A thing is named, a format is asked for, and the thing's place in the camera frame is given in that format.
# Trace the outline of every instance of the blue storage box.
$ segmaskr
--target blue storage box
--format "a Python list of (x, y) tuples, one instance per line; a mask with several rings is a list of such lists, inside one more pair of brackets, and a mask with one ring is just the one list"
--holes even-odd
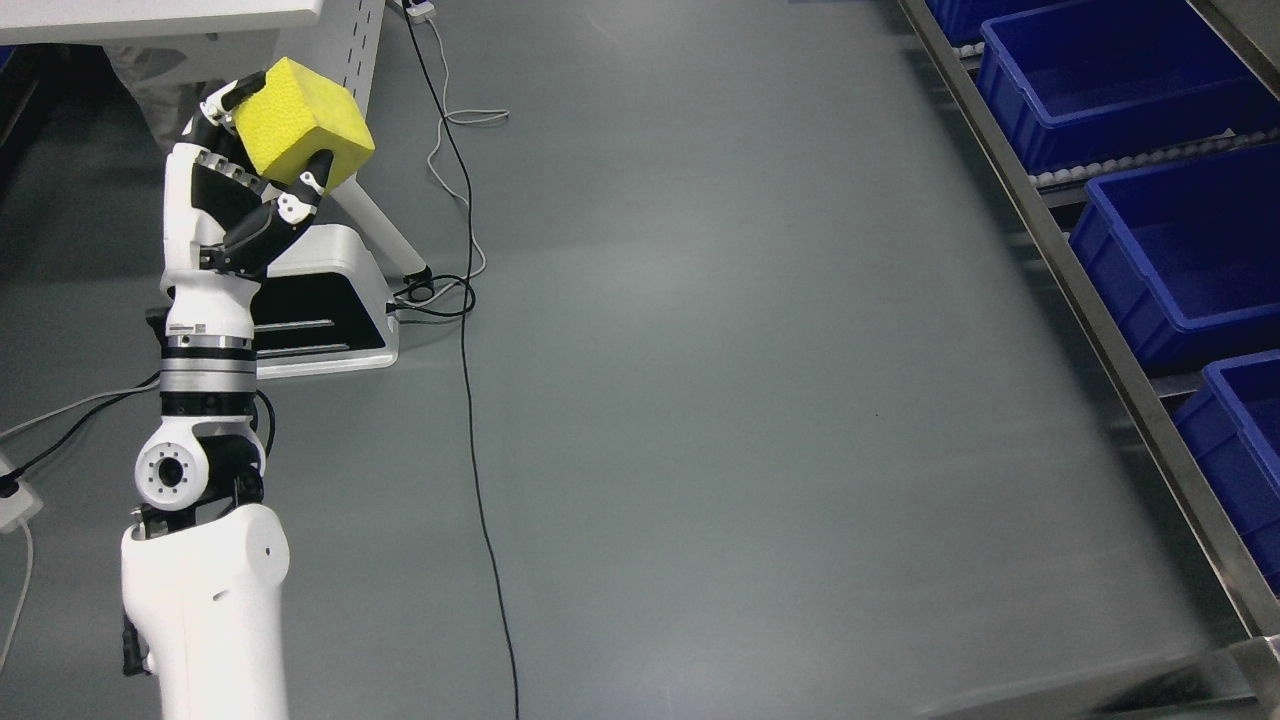
[(1280, 592), (1280, 352), (1213, 363), (1174, 414), (1272, 592)]
[(1089, 181), (1070, 245), (1152, 375), (1280, 347), (1280, 145)]
[(952, 45), (982, 38), (982, 23), (991, 18), (1056, 5), (1062, 0), (928, 0), (933, 17)]
[(978, 87), (1029, 173), (1280, 122), (1280, 101), (1187, 0), (1078, 0), (982, 35)]

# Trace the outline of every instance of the white cable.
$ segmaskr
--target white cable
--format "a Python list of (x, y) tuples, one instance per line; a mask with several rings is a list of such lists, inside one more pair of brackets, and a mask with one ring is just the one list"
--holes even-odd
[(0, 650), (0, 673), (4, 673), (4, 664), (9, 660), (9, 648), (13, 646), (13, 634), (18, 632), (18, 619), (22, 618), (22, 606), (27, 603), (27, 592), (31, 591), (31, 569), (36, 565), (36, 539), (31, 537), (31, 527), (26, 520), (18, 520), (18, 527), (27, 536), (27, 577), (22, 580), (22, 592), (18, 593), (18, 607), (13, 611), (13, 623), (9, 624), (9, 634), (4, 639), (4, 650)]
[(150, 383), (147, 383), (147, 384), (145, 384), (142, 387), (131, 387), (128, 389), (109, 389), (106, 392), (100, 392), (97, 395), (91, 395), (88, 397), (77, 400), (76, 402), (72, 402), (70, 405), (64, 405), (63, 407), (59, 407), (58, 410), (50, 410), (49, 413), (45, 413), (44, 415), (40, 415), (37, 418), (32, 418), (32, 419), (29, 419), (29, 420), (27, 420), (24, 423), (18, 423), (17, 425), (9, 428), (8, 430), (0, 433), (0, 439), (4, 439), (4, 438), (10, 437), (10, 436), (15, 436), (15, 434), (20, 433), (22, 430), (26, 430), (27, 428), (38, 425), (38, 424), (44, 423), (45, 420), (51, 420), (51, 419), (61, 415), (63, 413), (67, 413), (68, 410), (74, 410), (74, 409), (79, 407), (81, 405), (86, 405), (86, 404), (93, 402), (95, 400), (102, 400), (104, 397), (116, 397), (116, 396), (120, 396), (120, 395), (137, 395), (140, 392), (147, 392), (147, 391), (155, 389), (159, 384), (160, 384), (160, 380), (156, 379), (156, 380), (152, 380), (152, 382), (150, 382)]
[[(435, 123), (435, 146), (431, 147), (431, 151), (426, 154), (426, 167), (428, 169), (431, 170), (431, 176), (435, 177), (435, 182), (440, 183), (440, 187), (443, 187), (445, 192), (448, 192), (456, 200), (461, 201), (463, 206), (468, 206), (467, 199), (460, 195), (452, 187), (449, 187), (449, 183), (444, 182), (444, 178), (440, 177), (440, 172), (435, 168), (435, 156), (439, 155), (440, 147), (444, 142), (444, 135), (443, 135), (444, 123), (451, 122), (456, 126), (488, 126), (492, 123), (499, 123), (502, 120), (506, 120), (507, 118), (511, 117), (511, 110), (506, 108), (495, 108), (493, 110), (485, 110), (485, 109), (449, 110), (449, 60), (444, 56), (444, 40), (440, 37), (439, 28), (435, 27), (435, 20), (428, 19), (426, 24), (431, 26), (431, 33), (435, 35), (436, 46), (439, 46), (440, 49), (440, 64), (444, 65), (444, 85), (443, 90), (440, 91), (440, 106), (444, 108), (444, 114)], [(489, 266), (489, 258), (485, 256), (484, 249), (481, 249), (480, 243), (476, 242), (475, 231), (471, 232), (471, 247), (474, 247), (476, 255), (480, 256), (480, 264), (471, 272), (470, 275), (466, 277), (467, 282), (471, 282), (474, 278), (479, 277), (480, 273), (483, 273), (485, 268)], [(413, 307), (426, 307), (431, 302), (435, 302), (436, 300), (443, 297), (451, 290), (458, 287), (458, 284), (460, 283), (457, 281), (449, 281), (449, 284), (435, 291), (431, 295), (431, 297), (428, 297), (421, 302), (413, 302), (406, 299), (401, 299), (401, 304), (410, 305)]]

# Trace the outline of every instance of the yellow foam block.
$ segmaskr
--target yellow foam block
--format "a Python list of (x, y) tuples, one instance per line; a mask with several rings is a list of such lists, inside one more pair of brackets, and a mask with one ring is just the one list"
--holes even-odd
[(332, 79), (280, 58), (266, 87), (233, 111), (236, 129), (257, 174), (289, 183), (317, 150), (333, 150), (326, 190), (349, 178), (374, 154), (374, 137), (351, 92)]

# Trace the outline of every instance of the robotic arm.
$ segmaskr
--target robotic arm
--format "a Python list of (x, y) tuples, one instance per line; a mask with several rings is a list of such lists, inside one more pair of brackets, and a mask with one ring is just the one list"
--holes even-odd
[[(264, 85), (257, 73), (206, 99), (165, 165), (161, 286), (173, 306), (156, 332), (161, 420), (138, 454), (145, 503), (120, 543), (124, 670), (159, 675), (165, 720), (288, 716), (289, 546), (261, 503), (250, 302), (268, 265), (311, 225), (333, 152), (315, 152), (283, 190), (246, 169), (232, 110)], [(197, 523), (197, 509), (215, 502), (227, 509)]]

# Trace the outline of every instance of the metal shelf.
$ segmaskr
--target metal shelf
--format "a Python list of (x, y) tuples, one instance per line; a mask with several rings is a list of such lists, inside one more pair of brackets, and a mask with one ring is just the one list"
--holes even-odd
[[(1254, 15), (1248, 15), (1245, 12), (1235, 17), (1270, 15), (1280, 20), (1280, 5), (1272, 8), (1271, 0), (1190, 1), (1196, 5), (1219, 8), (1234, 6), (1244, 10), (1252, 8)], [(1280, 602), (1267, 587), (1161, 402), (1161, 396), (1170, 393), (1169, 388), (1164, 387), (1166, 383), (1153, 382), (1142, 370), (1088, 274), (1068, 245), (1048, 204), (1032, 184), (996, 118), (925, 6), (925, 0), (899, 0), (899, 4), (923, 41), (1062, 296), (1088, 336), (1098, 360), (1158, 466), (1165, 484), (1219, 579), (1226, 600), (1235, 610), (1242, 637), (1245, 639), (1228, 648), (1228, 652), (1238, 662), (1260, 701), (1268, 707), (1280, 707), (1280, 655), (1271, 639), (1274, 635), (1280, 635)], [(1275, 42), (1272, 50), (1280, 49), (1280, 23), (1272, 22), (1267, 29), (1263, 40), (1270, 38)], [(1275, 72), (1274, 65), (1267, 67)], [(1276, 73), (1276, 78), (1280, 79), (1280, 73)]]
[(1258, 79), (1280, 97), (1280, 3), (1187, 0)]

